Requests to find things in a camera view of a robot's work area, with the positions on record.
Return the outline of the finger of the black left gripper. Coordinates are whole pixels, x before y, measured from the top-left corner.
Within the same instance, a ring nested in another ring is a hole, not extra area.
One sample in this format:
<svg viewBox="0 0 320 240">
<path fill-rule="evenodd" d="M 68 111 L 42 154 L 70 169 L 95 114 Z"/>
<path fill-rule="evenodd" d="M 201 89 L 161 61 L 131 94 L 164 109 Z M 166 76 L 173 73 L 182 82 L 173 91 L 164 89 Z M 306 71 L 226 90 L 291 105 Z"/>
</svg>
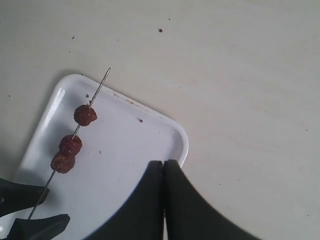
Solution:
<svg viewBox="0 0 320 240">
<path fill-rule="evenodd" d="M 0 217 L 34 207 L 44 189 L 44 186 L 19 184 L 1 178 Z"/>
<path fill-rule="evenodd" d="M 60 214 L 42 219 L 16 218 L 8 235 L 8 240 L 52 240 L 61 234 L 70 222 L 68 214 Z"/>
</svg>

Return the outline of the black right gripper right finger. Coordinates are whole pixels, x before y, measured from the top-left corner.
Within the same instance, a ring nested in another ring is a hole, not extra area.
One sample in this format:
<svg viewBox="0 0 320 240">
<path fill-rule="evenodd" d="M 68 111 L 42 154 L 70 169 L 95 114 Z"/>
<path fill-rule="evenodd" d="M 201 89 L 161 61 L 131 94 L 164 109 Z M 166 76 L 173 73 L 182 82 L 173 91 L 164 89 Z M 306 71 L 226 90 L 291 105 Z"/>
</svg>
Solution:
<svg viewBox="0 0 320 240">
<path fill-rule="evenodd" d="M 257 240 L 213 208 L 176 160 L 163 165 L 163 206 L 169 240 Z"/>
</svg>

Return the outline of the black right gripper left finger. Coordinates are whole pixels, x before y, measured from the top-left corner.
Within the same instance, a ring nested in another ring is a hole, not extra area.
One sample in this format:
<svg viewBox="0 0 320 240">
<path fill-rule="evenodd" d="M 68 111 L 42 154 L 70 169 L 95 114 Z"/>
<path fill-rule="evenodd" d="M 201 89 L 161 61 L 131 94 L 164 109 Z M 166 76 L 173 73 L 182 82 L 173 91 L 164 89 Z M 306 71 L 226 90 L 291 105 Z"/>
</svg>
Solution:
<svg viewBox="0 0 320 240">
<path fill-rule="evenodd" d="M 163 163 L 150 161 L 128 199 L 87 240 L 162 240 Z"/>
</svg>

